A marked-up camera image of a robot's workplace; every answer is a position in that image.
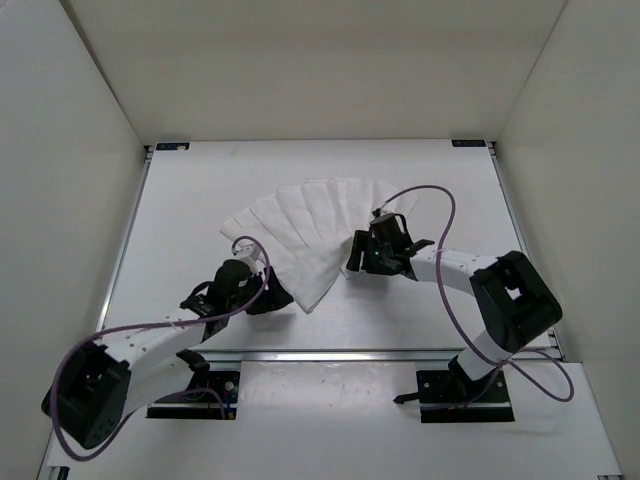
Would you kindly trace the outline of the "white pleated skirt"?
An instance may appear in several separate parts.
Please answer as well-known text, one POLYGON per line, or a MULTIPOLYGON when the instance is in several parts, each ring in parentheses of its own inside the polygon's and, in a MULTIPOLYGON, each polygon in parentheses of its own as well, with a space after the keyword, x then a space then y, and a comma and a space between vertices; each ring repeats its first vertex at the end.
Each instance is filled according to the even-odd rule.
POLYGON ((346 272, 355 232, 366 231, 373 211, 414 210, 418 198, 382 180, 333 177, 281 187, 226 220, 221 234, 234 241, 242 235, 258 240, 279 282, 310 313, 346 272))

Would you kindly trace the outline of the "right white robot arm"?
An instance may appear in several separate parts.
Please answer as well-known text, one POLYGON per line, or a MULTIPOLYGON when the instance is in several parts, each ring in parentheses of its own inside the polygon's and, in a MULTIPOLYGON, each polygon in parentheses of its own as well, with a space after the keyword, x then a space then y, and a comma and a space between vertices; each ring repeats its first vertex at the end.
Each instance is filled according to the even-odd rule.
POLYGON ((448 365, 449 391, 460 400, 473 399, 489 375, 563 316, 559 301, 522 252, 479 256, 432 240, 415 241, 402 214, 381 214, 367 230, 356 231, 346 268, 437 285, 445 311, 467 344, 448 365), (455 318, 448 288, 475 299, 484 323, 475 339, 455 318))

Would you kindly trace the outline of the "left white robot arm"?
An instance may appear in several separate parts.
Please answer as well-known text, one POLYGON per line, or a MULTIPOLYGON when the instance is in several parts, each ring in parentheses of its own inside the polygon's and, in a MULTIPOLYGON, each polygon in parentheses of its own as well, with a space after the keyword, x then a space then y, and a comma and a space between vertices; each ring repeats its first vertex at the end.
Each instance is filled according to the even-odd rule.
POLYGON ((165 398, 218 401, 197 347, 237 314, 270 313, 292 301, 272 267, 229 259, 163 321, 107 329, 72 348, 41 409, 59 442, 73 439, 92 459, 142 407, 165 398))

